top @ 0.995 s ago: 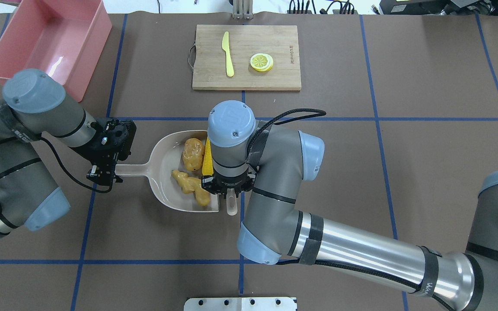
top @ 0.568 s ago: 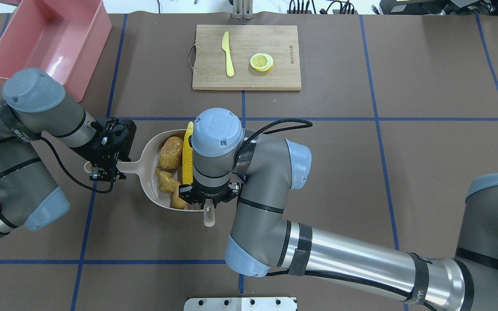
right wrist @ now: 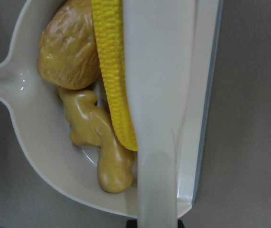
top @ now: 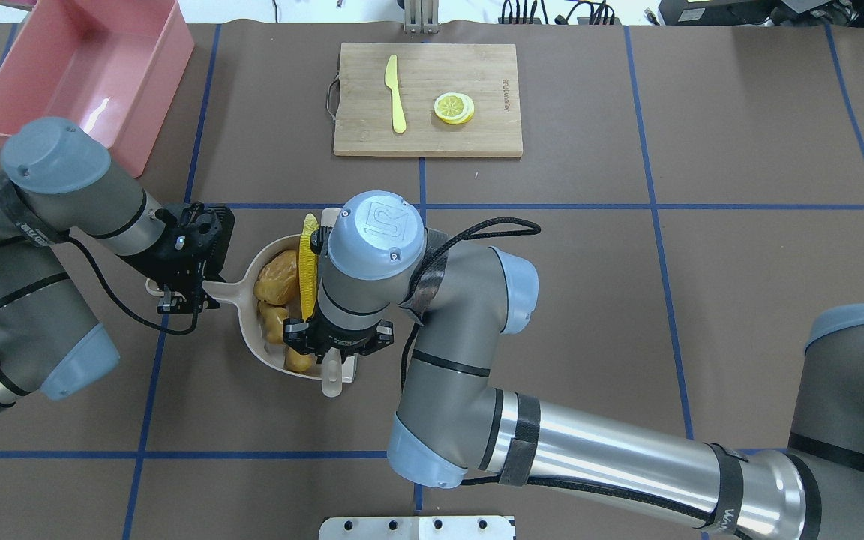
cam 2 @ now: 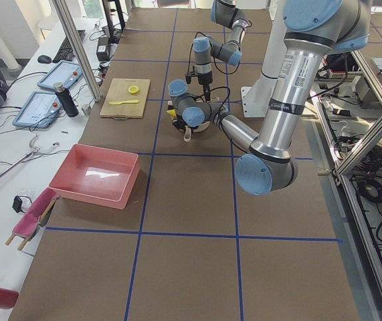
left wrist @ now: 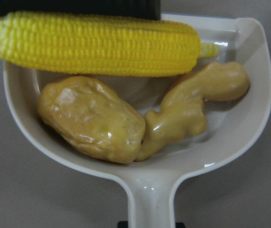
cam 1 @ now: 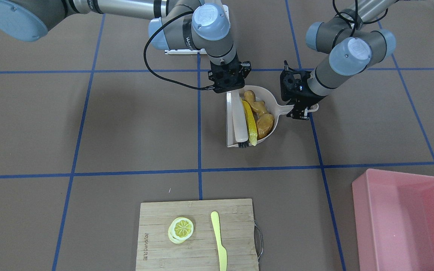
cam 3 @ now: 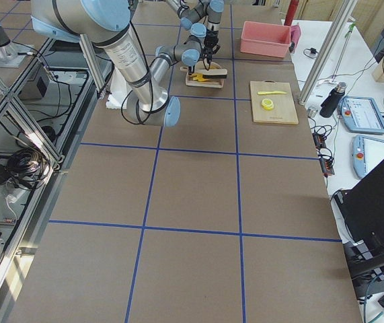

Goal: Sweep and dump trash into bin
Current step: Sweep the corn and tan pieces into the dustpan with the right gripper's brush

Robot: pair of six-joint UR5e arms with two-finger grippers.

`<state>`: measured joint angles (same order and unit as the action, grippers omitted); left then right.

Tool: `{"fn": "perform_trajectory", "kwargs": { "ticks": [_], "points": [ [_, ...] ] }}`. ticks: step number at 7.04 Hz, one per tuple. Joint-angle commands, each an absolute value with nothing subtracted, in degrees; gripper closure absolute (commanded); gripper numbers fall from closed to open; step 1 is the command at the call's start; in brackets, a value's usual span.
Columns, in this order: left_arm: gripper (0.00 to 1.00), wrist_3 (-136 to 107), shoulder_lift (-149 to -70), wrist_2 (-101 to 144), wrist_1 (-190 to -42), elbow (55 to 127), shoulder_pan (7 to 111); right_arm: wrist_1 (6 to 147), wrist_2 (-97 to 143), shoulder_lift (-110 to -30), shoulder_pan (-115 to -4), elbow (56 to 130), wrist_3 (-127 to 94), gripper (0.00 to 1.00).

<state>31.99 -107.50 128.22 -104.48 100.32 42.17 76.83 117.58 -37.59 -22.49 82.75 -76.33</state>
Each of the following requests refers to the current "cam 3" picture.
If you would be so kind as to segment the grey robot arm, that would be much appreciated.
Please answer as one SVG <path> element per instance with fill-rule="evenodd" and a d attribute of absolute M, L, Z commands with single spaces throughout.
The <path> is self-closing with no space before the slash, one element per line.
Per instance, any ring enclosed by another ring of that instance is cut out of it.
<path fill-rule="evenodd" d="M 180 101 L 159 82 L 176 63 L 193 69 L 208 58 L 217 43 L 224 3 L 199 1 L 193 8 L 180 1 L 168 4 L 190 35 L 183 44 L 158 47 L 152 63 L 132 26 L 129 1 L 32 1 L 31 17 L 33 29 L 41 35 L 74 43 L 86 35 L 105 51 L 132 90 L 122 109 L 126 121 L 172 127 L 180 117 Z"/>
<path fill-rule="evenodd" d="M 224 1 L 197 1 L 190 7 L 185 1 L 166 1 L 176 12 L 183 29 L 190 31 L 195 38 L 200 39 L 200 59 L 204 68 L 209 70 L 219 49 L 219 28 L 224 12 Z"/>

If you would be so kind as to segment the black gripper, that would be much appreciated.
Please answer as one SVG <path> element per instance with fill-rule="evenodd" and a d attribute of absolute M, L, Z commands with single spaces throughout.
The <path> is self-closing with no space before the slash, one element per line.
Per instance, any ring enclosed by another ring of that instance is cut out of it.
<path fill-rule="evenodd" d="M 204 49 L 211 50 L 213 55 L 217 54 L 220 49 L 218 30 L 206 30 L 206 37 L 204 39 Z"/>
<path fill-rule="evenodd" d="M 208 61 L 208 49 L 207 48 L 204 48 L 202 50 L 202 64 L 204 65 L 204 68 L 206 70 L 210 69 L 210 62 Z M 195 66 L 194 65 L 188 66 L 188 74 L 191 75 L 194 72 L 195 72 Z"/>

